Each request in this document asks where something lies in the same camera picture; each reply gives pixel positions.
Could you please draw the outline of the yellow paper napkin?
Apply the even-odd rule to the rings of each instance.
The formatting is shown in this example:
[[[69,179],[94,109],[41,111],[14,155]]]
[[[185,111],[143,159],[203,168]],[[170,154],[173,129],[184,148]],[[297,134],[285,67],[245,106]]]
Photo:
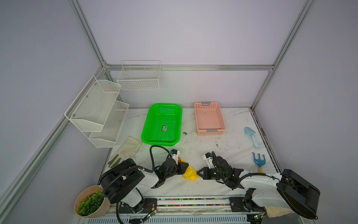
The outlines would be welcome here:
[[[197,171],[194,168],[192,168],[183,159],[180,160],[180,166],[181,166],[183,177],[186,180],[195,181],[197,178],[199,178],[199,176],[197,175]]]

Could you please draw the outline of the green plastic basket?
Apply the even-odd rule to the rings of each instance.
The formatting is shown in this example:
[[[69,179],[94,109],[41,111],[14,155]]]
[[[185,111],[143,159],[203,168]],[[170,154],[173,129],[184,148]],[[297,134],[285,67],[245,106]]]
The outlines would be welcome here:
[[[180,141],[183,109],[175,104],[154,104],[149,110],[141,134],[148,145],[173,147]]]

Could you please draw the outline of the pink plastic basket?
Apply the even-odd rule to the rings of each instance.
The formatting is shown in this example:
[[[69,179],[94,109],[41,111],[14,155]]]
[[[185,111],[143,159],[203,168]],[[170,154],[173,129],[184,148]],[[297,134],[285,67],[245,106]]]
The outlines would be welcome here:
[[[226,126],[218,102],[195,102],[194,113],[199,136],[224,134]]]

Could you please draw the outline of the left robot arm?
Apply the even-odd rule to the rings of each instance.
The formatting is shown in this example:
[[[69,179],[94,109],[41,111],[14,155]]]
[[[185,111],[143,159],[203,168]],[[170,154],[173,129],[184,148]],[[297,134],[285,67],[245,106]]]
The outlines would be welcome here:
[[[166,160],[162,165],[155,166],[153,148],[158,147],[167,152]],[[127,159],[101,175],[99,183],[103,188],[102,196],[111,204],[116,205],[116,217],[120,224],[120,206],[128,206],[133,213],[140,213],[149,208],[148,214],[142,218],[129,221],[130,224],[142,224],[157,213],[157,200],[145,199],[138,189],[139,185],[157,189],[165,181],[175,175],[183,175],[189,164],[179,158],[180,151],[168,150],[163,146],[152,145],[149,149],[152,169],[137,165],[133,159]]]

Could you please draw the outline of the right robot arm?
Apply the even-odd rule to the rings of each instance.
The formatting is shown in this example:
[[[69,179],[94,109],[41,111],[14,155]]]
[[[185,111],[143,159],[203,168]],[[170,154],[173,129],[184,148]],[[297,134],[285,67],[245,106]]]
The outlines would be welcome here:
[[[203,156],[207,166],[197,171],[204,180],[215,180],[230,188],[244,189],[241,197],[230,199],[232,211],[268,212],[270,207],[289,209],[306,219],[317,220],[320,191],[290,169],[267,174],[233,168],[214,152]]]

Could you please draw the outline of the blue yellow garden rake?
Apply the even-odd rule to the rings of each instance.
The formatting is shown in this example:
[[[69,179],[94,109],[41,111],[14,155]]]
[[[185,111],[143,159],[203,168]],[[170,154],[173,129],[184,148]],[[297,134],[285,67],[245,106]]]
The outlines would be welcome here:
[[[253,154],[254,163],[258,166],[259,173],[263,173],[263,166],[266,164],[265,155]]]

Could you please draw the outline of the light blue garden trowel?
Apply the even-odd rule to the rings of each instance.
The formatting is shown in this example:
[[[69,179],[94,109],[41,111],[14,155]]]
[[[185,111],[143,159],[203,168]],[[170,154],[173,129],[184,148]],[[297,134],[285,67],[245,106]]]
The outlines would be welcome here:
[[[254,147],[255,147],[256,149],[259,149],[260,146],[259,146],[259,144],[258,144],[258,142],[257,142],[257,140],[256,140],[256,138],[255,138],[256,132],[255,132],[253,129],[249,128],[249,127],[245,127],[244,130],[245,130],[245,133],[246,133],[246,134],[248,134],[248,135],[251,136],[251,139],[252,139],[252,142],[253,142],[253,144],[254,144]]]

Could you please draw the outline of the cream work glove right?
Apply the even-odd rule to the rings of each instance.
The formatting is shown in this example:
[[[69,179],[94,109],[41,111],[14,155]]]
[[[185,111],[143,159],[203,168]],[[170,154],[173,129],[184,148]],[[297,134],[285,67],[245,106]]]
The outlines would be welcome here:
[[[264,208],[269,218],[282,217],[284,215],[292,213],[292,210],[287,208],[273,206],[265,206]]]

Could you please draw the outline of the paper bag with greens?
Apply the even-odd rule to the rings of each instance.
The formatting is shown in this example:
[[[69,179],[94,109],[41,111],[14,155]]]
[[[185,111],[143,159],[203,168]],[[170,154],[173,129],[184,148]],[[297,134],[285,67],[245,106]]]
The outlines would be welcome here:
[[[78,197],[74,205],[77,216],[84,218],[98,218],[104,216],[110,209],[109,199],[102,195],[103,188],[99,185],[86,188]]]

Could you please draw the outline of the white mesh two-tier shelf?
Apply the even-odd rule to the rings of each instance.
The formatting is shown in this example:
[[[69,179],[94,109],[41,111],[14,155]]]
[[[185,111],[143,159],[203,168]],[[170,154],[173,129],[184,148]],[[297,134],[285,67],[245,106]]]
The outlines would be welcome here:
[[[115,146],[129,104],[119,100],[122,86],[92,76],[64,116],[97,148]]]

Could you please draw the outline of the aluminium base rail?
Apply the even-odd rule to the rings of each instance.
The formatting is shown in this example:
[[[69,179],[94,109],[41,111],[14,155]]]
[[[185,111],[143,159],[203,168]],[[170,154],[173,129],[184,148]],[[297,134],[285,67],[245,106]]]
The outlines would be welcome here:
[[[264,209],[254,206],[253,210],[244,209],[244,196],[184,196],[184,197],[154,197],[144,198],[143,208],[138,214],[147,214],[152,208],[156,208],[160,213],[191,213],[191,214],[209,214],[209,213],[242,213],[259,214]]]

